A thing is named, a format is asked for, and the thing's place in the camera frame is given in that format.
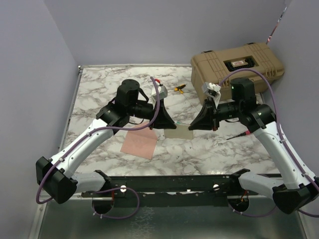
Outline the cream paper letter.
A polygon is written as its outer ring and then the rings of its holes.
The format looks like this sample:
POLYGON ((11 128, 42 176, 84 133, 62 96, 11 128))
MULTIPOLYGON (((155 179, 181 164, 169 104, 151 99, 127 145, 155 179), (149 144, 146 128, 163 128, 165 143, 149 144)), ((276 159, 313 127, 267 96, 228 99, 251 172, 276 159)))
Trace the cream paper letter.
POLYGON ((193 131, 188 129, 188 124, 176 124, 176 129, 165 129, 165 138, 177 138, 192 140, 194 138, 193 131))

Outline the pink envelope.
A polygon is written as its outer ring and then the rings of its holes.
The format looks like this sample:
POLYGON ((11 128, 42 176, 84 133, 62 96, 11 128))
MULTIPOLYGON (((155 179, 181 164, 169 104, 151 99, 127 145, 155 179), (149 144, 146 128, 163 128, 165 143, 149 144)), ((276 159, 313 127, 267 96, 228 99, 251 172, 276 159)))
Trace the pink envelope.
POLYGON ((140 130, 131 130, 126 134, 121 152, 150 160, 157 140, 156 133, 148 126, 140 130))

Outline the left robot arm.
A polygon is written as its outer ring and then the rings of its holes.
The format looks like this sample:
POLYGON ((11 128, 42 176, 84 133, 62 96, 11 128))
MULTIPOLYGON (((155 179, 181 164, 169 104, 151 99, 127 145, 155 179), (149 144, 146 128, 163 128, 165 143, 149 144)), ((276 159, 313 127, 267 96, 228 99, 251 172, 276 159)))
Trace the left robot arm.
POLYGON ((164 106, 167 89, 156 79, 151 79, 154 89, 150 98, 140 88, 138 81, 125 79, 117 88, 116 96, 100 109, 95 119, 72 143, 46 159, 36 162, 36 179, 39 184, 36 202, 42 204, 40 193, 44 190, 50 198, 62 204, 74 194, 95 192, 106 196, 110 191, 110 179, 101 171, 77 174, 80 164, 104 141, 118 131, 129 131, 126 125, 131 117, 148 120, 148 124, 133 127, 132 131, 144 129, 175 129, 176 125, 164 106))

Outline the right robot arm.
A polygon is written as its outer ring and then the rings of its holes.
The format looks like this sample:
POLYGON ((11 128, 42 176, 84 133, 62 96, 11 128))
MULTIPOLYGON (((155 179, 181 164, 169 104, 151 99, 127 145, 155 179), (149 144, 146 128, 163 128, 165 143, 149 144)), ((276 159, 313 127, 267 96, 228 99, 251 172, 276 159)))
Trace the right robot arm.
POLYGON ((234 174, 229 189, 235 195, 245 190, 256 192, 274 201, 278 209, 291 214, 316 199, 319 195, 319 179, 302 162, 284 138, 276 114, 266 104, 257 103, 254 83, 248 78, 236 78, 231 82, 229 103, 221 104, 221 87, 204 83, 202 90, 207 98, 202 109, 190 124, 189 130, 213 130, 223 120, 238 118, 264 146, 280 172, 276 180, 242 169, 234 174))

